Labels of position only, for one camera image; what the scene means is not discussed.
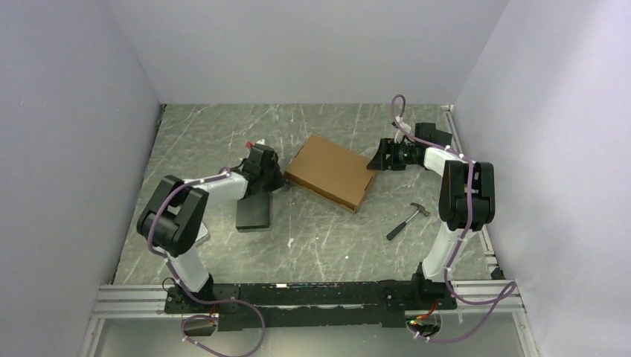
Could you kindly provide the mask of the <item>brown cardboard box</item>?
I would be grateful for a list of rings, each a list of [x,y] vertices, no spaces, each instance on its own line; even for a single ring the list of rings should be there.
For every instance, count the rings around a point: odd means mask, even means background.
[[[321,136],[311,135],[290,161],[286,178],[357,213],[377,177],[369,159]]]

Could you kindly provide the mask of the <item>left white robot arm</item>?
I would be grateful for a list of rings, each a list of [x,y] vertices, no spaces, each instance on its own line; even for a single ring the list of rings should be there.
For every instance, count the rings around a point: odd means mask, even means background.
[[[164,176],[141,212],[136,231],[150,252],[160,256],[185,303],[195,312],[214,302],[214,279],[194,247],[208,205],[238,202],[272,193],[286,184],[278,154],[265,144],[249,144],[249,154],[236,167],[216,175],[184,180]]]

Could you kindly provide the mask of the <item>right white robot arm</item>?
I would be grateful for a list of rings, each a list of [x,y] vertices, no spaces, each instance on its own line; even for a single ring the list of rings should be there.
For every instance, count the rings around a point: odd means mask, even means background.
[[[427,309],[439,297],[433,282],[444,283],[451,277],[461,249],[493,221],[494,167],[489,162],[468,159],[451,148],[452,134],[437,129],[433,123],[416,123],[411,128],[396,116],[392,126],[396,129],[395,137],[379,140],[367,169],[398,171],[419,165],[441,177],[438,198],[441,227],[431,251],[421,262],[427,280],[410,288],[412,303]]]

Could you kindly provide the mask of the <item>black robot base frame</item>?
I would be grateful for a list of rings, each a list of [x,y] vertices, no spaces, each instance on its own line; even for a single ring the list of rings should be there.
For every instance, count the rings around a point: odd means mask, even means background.
[[[326,283],[216,283],[190,298],[179,286],[167,290],[168,315],[215,317],[221,332],[265,326],[404,327],[409,315],[445,303],[418,275],[411,280]]]

